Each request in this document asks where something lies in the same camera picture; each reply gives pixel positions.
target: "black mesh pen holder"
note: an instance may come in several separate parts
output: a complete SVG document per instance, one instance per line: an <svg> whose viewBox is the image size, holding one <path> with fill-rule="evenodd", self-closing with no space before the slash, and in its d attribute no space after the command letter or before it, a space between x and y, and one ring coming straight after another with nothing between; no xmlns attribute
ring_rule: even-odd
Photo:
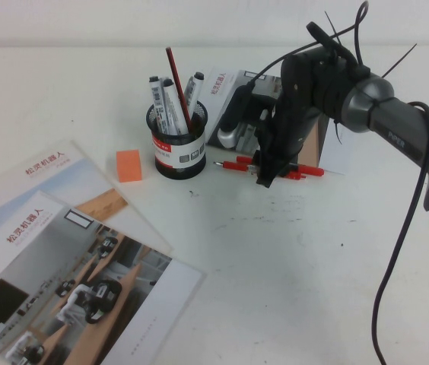
<svg viewBox="0 0 429 365"><path fill-rule="evenodd" d="M147 125L152 132L155 166L169 179L184 180L198 175L206 166L205 125L208 112L200 102L191 118L191 132L187 135L166 135L157 127L157 116L152 105L147 111Z"/></svg>

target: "pen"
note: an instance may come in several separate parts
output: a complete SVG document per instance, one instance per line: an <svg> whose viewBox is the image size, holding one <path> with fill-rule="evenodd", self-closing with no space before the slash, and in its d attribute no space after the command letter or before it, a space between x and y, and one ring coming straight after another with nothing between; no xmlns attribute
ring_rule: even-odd
<svg viewBox="0 0 429 365"><path fill-rule="evenodd" d="M238 163L238 162L231 162L231 161L223 161L223 162L215 161L214 164L217 166L221 166L227 170L236 170L244 173L256 173L257 170L259 169L255 165L247 165L246 163ZM306 177L298 171L291 171L286 176L281 176L281 177L284 177L285 179L292 179L292 180L306 179Z"/></svg>
<svg viewBox="0 0 429 365"><path fill-rule="evenodd" d="M189 118L189 111L187 110L186 99L184 98L183 88L181 87L181 81L179 80L179 75L177 74L176 63L174 62L174 56L172 54L172 49L170 47L166 48L167 58L169 59L170 70L172 71L172 76L174 83L176 84L177 95L179 97L179 102L183 110L184 119L186 120L187 129L191 129L191 118Z"/></svg>
<svg viewBox="0 0 429 365"><path fill-rule="evenodd" d="M252 158L248 156L237 156L237 162L252 163ZM324 170L319 167L300 165L297 163L290 163L289 166L291 166L291 169L293 169L293 171L297 171L298 173L305 173L306 175L311 175L311 176L324 175Z"/></svg>

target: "black wire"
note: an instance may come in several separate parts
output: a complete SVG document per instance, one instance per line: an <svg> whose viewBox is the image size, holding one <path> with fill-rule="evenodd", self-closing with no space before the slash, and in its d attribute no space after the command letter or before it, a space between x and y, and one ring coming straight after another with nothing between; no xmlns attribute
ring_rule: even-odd
<svg viewBox="0 0 429 365"><path fill-rule="evenodd" d="M416 43L415 45L413 45L412 46L412 48L409 50L409 51L407 51L407 53L406 54L404 54L401 58L400 58L400 60L399 61L397 61L396 63L394 63L394 65L391 67L391 68L389 68L389 70L385 73L385 74L383 74L383 76L382 76L382 78L385 78L390 72L392 72L392 70L395 68L395 67L397 67L397 65L400 63L400 62L402 62L403 60L404 60L404 58L405 57L407 57L407 55L410 53L410 52L412 52L412 50L417 46L418 44Z"/></svg>
<svg viewBox="0 0 429 365"><path fill-rule="evenodd" d="M368 12L368 2L364 2L362 5L360 5L357 17L354 21L354 52L357 56L358 64L362 66L364 64L363 60L361 59L361 53L360 53L360 38L358 36L358 31L360 30L360 23L361 18L365 18L365 15L367 15Z"/></svg>
<svg viewBox="0 0 429 365"><path fill-rule="evenodd" d="M367 15L368 12L368 2L364 2L360 8L365 7L366 10L361 14L361 17L359 18L358 24L360 24L363 19L365 19L365 16ZM348 33L350 30L353 30L355 28L356 24L353 24L351 27L345 28L344 30L340 30L338 33L333 34L331 36L331 38L336 38L339 37L343 34ZM250 80L250 82L255 82L255 80L258 80L262 75L264 75L268 70L270 70L272 67L274 67L275 65L277 65L280 61L283 61L286 57L291 56L291 55L295 55L296 53L305 51L306 49L309 49L311 47L317 46L319 43L318 42L312 42L310 44L307 44L305 46L302 46L298 49L295 49L294 51L291 51L289 53L286 53L285 55L283 55L282 57L279 57L278 59L276 59L275 61L269 63L266 67L264 67L263 70L261 70L261 72L259 72L257 75L255 75L254 78L252 78Z"/></svg>
<svg viewBox="0 0 429 365"><path fill-rule="evenodd" d="M331 28L333 29L333 33L336 35L336 39L338 40L338 43L341 46L342 42L341 42L341 40L339 40L339 35L336 34L336 29L335 29L335 26L333 25L333 22L331 21L331 19L329 19L329 15L328 15L328 13L326 13L326 11L324 12L324 14L326 14L326 17L328 18L328 22L331 25Z"/></svg>
<svg viewBox="0 0 429 365"><path fill-rule="evenodd" d="M414 195L412 196L411 204L409 205L409 209L407 211L407 215L405 216L404 224L400 230L399 238L397 239L396 246L392 252L392 256L390 257L389 264L385 271L385 275L383 276L382 282L380 283L379 290L377 291L377 295L375 296L375 301L373 303L373 312L372 312L372 342L373 348L377 353L377 356L382 365L386 365L385 359L383 358L382 351L380 351L379 341L377 337L377 319L379 315L379 307L380 301L382 300L383 291L386 288L387 283L389 282L390 275L394 267L396 266L397 258L399 257L400 249L402 248L402 244L404 243L405 235L411 225L412 217L414 216L414 212L416 207L418 206L419 197L421 196L422 187L424 186L424 181L426 179L427 169L429 168L429 106L419 101L415 101L413 103L409 103L412 106L418 106L424 111L424 121L426 123L427 130L427 144L426 144L426 152L424 155L424 160L422 162L421 172L419 173L418 182L416 184Z"/></svg>

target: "marker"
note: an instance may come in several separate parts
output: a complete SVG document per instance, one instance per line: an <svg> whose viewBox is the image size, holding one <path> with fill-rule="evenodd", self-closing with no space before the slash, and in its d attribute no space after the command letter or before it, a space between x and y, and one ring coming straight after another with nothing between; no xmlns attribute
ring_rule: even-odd
<svg viewBox="0 0 429 365"><path fill-rule="evenodd" d="M175 134L187 135L189 130L187 129L186 120L184 119L183 108L179 102L176 87L169 78L164 80L164 93L166 94L167 115L175 126Z"/></svg>
<svg viewBox="0 0 429 365"><path fill-rule="evenodd" d="M154 98L154 110L155 115L157 116L157 128L159 129L159 132L168 135L169 123L167 121L168 117L166 111L166 103L164 101L162 83L160 82L158 76L150 77L148 82L151 85L152 97Z"/></svg>
<svg viewBox="0 0 429 365"><path fill-rule="evenodd" d="M201 93L202 83L205 80L205 76L201 72L196 72L193 77L189 79L188 86L186 87L186 96L187 110L189 113L189 118L192 118L194 115L194 109L198 103L199 94Z"/></svg>

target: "white surface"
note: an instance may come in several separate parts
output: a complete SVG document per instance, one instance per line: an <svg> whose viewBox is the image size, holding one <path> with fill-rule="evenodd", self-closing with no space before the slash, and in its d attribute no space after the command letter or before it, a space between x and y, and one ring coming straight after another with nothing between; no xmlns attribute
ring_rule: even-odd
<svg viewBox="0 0 429 365"><path fill-rule="evenodd" d="M382 74L406 50L362 52ZM213 65L256 71L288 49L173 51L184 84ZM265 189L213 166L234 156L209 148L199 176L168 180L154 168L145 125L148 76L168 73L164 49L0 49L0 172L73 138L115 179L116 151L140 149L144 180L116 185L173 256L208 274L155 364L377 364L373 298L418 169L364 134L346 176L280 179ZM404 101L429 104L429 47L417 47L388 79ZM429 214L422 208L384 295L379 330L389 363L429 363Z"/></svg>
<svg viewBox="0 0 429 365"><path fill-rule="evenodd" d="M363 0L0 0L0 46L273 46L354 23ZM371 0L364 43L429 43L428 0Z"/></svg>
<svg viewBox="0 0 429 365"><path fill-rule="evenodd" d="M194 268L171 261L102 364L149 365L201 278Z"/></svg>
<svg viewBox="0 0 429 365"><path fill-rule="evenodd" d="M345 175L350 168L348 156L355 152L354 140L356 138L358 138L356 133L341 124L338 124L338 135L336 135L335 122L330 119L318 166L326 171Z"/></svg>

